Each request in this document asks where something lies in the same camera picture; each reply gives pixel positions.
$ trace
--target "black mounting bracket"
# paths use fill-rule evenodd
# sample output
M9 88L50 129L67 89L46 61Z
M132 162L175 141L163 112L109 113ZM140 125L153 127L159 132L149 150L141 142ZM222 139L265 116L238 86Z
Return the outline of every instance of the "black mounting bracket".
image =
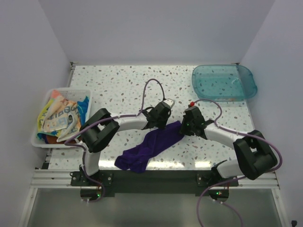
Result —
M104 184L106 197L114 197L116 193L179 193L199 196L210 186L208 181L211 176L211 170L147 170L142 174L128 170L100 170L90 177ZM71 186L96 186L96 184L86 179L83 171L80 170L71 172ZM238 186L238 182L233 182L230 186Z

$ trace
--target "white plastic basket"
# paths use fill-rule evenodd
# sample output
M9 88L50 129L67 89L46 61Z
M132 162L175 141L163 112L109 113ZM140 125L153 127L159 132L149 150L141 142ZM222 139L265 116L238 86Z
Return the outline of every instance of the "white plastic basket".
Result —
M43 109L43 107L48 103L50 100L51 93L54 89L49 90L46 93L46 96L43 100L43 105L41 106L40 110ZM71 87L62 87L62 88L56 88L55 90L59 91L63 97L72 100L72 101L83 101L85 99L85 96L89 98L89 106L86 113L85 121L89 119L89 112L91 107L91 101L92 101L92 91L89 89L76 89ZM68 148L68 146L65 146L64 144L46 144L43 140L39 139L37 137L37 126L35 125L34 132L31 137L31 143L34 147L39 148Z

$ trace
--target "white tabletop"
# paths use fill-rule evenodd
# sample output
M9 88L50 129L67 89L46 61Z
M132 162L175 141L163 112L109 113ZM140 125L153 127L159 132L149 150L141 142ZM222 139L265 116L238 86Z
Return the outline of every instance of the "white tabletop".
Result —
M71 87L90 88L93 91L90 115L106 108L112 113L137 113L141 107L145 82L158 79L166 98L176 101L169 122L182 121L184 110L197 100L192 88L191 76L195 66L76 66ZM147 88L145 106L155 106L162 100L162 92L156 82ZM239 131L252 131L253 124L245 101L220 102L223 115L219 124ZM212 103L198 104L207 120L214 119L219 109ZM126 149L140 144L150 130L129 130L117 133L109 146L101 152L100 169L116 170L114 162ZM75 170L81 164L82 151L54 149L49 169ZM196 136L185 136L178 144L152 158L147 170L209 170L214 164L236 158L234 150L224 145Z

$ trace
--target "purple cloth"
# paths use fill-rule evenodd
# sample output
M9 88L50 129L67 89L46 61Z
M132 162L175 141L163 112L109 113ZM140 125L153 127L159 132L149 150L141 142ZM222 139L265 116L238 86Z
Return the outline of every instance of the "purple cloth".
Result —
M150 131L140 145L123 151L123 155L117 157L115 166L122 170L130 169L136 173L143 173L150 158L157 156L184 137L179 133L180 128L181 123L174 122L166 125L165 129Z

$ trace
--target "transparent blue container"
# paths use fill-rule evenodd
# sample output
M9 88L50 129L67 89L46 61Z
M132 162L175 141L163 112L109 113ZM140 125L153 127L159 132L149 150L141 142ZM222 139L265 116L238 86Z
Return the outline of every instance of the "transparent blue container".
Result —
M199 98L222 102L252 98L258 90L251 71L241 65L200 65L192 83Z

